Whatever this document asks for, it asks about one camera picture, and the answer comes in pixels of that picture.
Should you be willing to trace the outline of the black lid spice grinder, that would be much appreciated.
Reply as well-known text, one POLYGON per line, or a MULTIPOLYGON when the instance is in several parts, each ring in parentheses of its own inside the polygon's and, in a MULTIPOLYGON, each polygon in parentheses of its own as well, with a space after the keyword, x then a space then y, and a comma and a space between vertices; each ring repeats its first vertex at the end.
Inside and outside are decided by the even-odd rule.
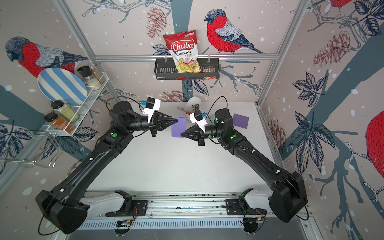
POLYGON ((77 69, 78 73, 85 79, 87 86, 91 90, 99 90, 101 88, 100 81, 94 77, 89 66, 83 66, 77 69))

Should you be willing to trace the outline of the orange sauce jar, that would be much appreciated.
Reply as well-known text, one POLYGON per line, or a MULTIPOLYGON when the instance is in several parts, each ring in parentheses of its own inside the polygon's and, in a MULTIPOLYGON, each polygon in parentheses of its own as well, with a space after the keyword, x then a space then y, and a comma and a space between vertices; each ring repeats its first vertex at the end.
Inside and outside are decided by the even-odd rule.
POLYGON ((45 115, 44 120, 51 124, 57 130, 65 130, 68 134, 71 134, 75 127, 72 126, 66 119, 59 116, 55 112, 48 113, 45 115))

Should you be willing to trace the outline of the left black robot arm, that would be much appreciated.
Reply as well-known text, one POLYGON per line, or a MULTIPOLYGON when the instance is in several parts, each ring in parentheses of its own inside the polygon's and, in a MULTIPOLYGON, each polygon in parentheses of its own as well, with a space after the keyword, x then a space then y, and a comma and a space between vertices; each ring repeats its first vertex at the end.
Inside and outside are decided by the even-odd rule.
POLYGON ((112 125, 90 156, 51 191, 41 191, 36 196, 43 217, 64 234, 73 233, 85 221, 102 214, 124 213, 136 218, 139 211, 132 206, 132 196, 124 191, 94 200, 82 198, 102 170, 134 139, 135 131, 150 131, 155 137, 157 132, 177 123, 176 118, 159 112, 160 104, 160 100, 148 98, 142 115, 129 102, 115 104, 109 112, 112 125))

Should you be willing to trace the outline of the blue white striped plate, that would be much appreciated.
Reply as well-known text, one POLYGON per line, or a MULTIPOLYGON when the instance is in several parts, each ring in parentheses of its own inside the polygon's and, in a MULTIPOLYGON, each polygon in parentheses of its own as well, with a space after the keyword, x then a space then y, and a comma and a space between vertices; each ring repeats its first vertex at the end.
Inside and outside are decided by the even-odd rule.
POLYGON ((41 92, 52 102, 62 101, 76 107, 88 97, 83 81, 67 70, 48 68, 40 72, 37 80, 41 92))

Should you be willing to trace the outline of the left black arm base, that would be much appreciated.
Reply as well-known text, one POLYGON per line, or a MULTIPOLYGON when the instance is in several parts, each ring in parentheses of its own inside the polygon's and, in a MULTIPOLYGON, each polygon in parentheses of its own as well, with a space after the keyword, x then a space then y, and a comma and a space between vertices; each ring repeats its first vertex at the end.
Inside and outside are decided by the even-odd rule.
POLYGON ((121 207, 116 211, 106 213, 106 217, 144 217, 148 208, 147 200, 133 200, 128 193, 117 190, 115 194, 123 198, 121 207))

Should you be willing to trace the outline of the red handled tool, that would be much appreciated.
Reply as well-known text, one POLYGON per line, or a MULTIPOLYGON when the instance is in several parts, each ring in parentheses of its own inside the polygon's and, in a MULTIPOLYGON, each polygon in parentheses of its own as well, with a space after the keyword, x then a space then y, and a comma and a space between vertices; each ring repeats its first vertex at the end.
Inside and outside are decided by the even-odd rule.
POLYGON ((180 110, 180 111, 182 111, 182 112, 184 112, 184 113, 187 114, 187 115, 190 115, 190 114, 191 114, 190 112, 186 111, 186 110, 183 109, 183 108, 177 107, 177 109, 180 110))

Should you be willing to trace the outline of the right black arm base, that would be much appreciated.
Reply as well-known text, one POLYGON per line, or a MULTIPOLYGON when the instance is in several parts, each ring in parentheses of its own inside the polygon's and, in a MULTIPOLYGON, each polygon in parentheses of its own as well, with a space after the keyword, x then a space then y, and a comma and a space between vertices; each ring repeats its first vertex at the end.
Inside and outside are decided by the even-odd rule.
POLYGON ((226 213, 229 216, 265 216, 268 210, 270 210, 267 196, 259 194, 254 188, 246 189, 236 199, 226 199, 222 208, 226 209, 226 213))

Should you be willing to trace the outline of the small seed spice jar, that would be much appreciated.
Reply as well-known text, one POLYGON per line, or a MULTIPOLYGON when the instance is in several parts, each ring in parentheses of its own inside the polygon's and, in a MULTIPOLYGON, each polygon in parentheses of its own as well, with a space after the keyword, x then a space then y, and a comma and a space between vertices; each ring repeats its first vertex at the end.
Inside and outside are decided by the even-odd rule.
POLYGON ((103 73, 100 70, 100 68, 98 68, 95 65, 91 65, 90 69, 91 69, 91 72, 92 72, 93 76, 99 81, 99 83, 103 84, 105 82, 105 79, 103 77, 103 73))

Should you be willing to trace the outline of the red Chuba chips bag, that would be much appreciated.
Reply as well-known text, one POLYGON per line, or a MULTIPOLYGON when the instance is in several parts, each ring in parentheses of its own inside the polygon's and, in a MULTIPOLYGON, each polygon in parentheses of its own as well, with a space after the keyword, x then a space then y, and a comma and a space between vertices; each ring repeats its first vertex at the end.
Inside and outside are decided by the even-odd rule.
POLYGON ((201 72, 196 30, 164 35, 164 40, 179 74, 201 72))

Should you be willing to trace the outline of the green sauce jar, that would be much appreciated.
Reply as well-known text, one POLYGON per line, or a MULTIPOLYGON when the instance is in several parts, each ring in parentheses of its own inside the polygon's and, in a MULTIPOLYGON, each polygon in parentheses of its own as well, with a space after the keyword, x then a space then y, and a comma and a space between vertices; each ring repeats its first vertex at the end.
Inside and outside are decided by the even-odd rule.
POLYGON ((64 118, 69 123, 75 123, 80 118, 70 104, 64 103, 60 100, 51 102, 51 107, 56 114, 64 118))

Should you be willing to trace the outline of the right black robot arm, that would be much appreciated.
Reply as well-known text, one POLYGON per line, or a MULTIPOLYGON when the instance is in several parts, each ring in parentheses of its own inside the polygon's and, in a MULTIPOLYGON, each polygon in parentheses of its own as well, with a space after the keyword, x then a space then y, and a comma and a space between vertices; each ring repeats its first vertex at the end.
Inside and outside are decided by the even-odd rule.
POLYGON ((303 177, 279 167, 259 152, 247 138, 234 128, 233 117, 227 108, 216 111, 214 122, 209 125, 206 114, 195 111, 190 114, 194 126, 181 135, 205 145, 206 139, 217 138, 224 150, 248 164, 269 186, 272 195, 269 205, 272 212, 288 223, 308 203, 303 177))

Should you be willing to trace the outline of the white utensil cup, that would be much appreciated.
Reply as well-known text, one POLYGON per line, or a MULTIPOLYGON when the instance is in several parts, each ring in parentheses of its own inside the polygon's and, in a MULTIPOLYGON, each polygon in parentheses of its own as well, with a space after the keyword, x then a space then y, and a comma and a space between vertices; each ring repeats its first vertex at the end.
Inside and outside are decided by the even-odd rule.
POLYGON ((198 97, 190 98, 184 108, 184 110, 186 111, 186 116, 189 117, 189 115, 194 111, 200 110, 201 105, 202 105, 202 100, 200 98, 198 97))

